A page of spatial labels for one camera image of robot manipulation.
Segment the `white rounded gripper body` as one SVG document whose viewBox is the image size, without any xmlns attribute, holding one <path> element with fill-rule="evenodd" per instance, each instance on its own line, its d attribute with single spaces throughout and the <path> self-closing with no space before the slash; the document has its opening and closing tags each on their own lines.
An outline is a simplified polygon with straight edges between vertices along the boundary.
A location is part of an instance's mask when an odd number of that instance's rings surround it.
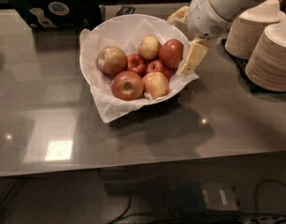
<svg viewBox="0 0 286 224">
<path fill-rule="evenodd" d="M 229 22 L 221 18 L 210 0 L 192 0 L 186 15 L 190 35 L 204 39 L 215 39 L 224 34 Z"/>
</svg>

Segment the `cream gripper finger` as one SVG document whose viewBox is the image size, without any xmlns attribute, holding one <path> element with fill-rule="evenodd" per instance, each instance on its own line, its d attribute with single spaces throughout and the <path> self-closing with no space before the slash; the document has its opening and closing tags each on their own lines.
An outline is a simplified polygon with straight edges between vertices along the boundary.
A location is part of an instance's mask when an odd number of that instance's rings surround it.
<svg viewBox="0 0 286 224">
<path fill-rule="evenodd" d="M 204 60 L 208 50 L 209 45 L 205 39 L 196 37 L 190 41 L 187 55 L 178 73 L 182 75 L 192 74 L 196 67 Z"/>
<path fill-rule="evenodd" d="M 188 6 L 179 8 L 172 15 L 170 15 L 166 21 L 169 24 L 175 25 L 175 26 L 185 23 L 186 18 L 187 18 L 188 9 L 189 9 Z"/>
</svg>

